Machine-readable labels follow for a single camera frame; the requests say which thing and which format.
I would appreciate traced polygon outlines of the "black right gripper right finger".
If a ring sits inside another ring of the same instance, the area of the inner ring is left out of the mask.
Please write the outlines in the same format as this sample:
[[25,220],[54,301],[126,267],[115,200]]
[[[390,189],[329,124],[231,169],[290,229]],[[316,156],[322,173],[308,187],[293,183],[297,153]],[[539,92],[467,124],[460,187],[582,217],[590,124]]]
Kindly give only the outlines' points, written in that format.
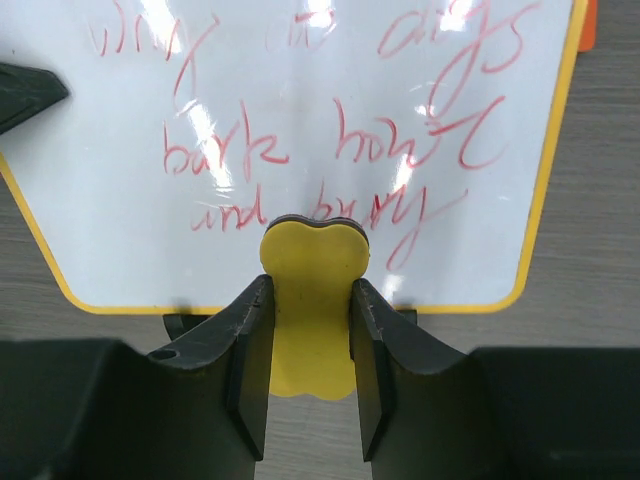
[[376,479],[635,479],[635,348],[462,353],[366,280],[350,305],[363,457]]

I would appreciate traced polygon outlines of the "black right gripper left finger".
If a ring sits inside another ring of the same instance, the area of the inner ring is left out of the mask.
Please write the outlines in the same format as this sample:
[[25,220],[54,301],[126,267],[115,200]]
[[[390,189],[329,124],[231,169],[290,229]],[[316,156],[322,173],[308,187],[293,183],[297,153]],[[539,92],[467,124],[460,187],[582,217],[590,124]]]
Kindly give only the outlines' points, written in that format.
[[5,479],[250,479],[264,455],[273,283],[142,354],[108,338],[1,345]]

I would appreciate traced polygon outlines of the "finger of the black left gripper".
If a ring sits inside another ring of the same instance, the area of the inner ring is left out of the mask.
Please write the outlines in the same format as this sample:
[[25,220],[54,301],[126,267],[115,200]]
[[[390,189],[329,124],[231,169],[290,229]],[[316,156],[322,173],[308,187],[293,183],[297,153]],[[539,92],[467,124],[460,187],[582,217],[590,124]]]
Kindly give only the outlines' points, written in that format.
[[0,71],[0,134],[69,96],[68,88],[51,71],[9,63],[2,63]]

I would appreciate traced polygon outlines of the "yellow-framed whiteboard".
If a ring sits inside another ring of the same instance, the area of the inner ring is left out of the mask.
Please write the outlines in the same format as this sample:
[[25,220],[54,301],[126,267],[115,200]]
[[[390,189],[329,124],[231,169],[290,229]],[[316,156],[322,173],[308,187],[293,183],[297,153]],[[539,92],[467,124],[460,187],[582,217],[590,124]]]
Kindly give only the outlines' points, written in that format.
[[285,214],[347,217],[422,313],[522,293],[583,1],[5,1],[63,101],[1,137],[56,283],[98,314],[229,304]]

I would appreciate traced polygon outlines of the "yellow bone-shaped eraser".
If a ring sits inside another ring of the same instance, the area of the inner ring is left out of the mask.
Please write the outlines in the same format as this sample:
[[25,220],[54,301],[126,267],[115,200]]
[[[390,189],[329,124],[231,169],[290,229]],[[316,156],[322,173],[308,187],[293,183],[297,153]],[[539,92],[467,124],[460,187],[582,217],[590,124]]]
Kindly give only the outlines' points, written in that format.
[[348,218],[288,214],[269,225],[260,260],[274,286],[271,394],[337,401],[355,390],[349,305],[369,258],[366,233]]

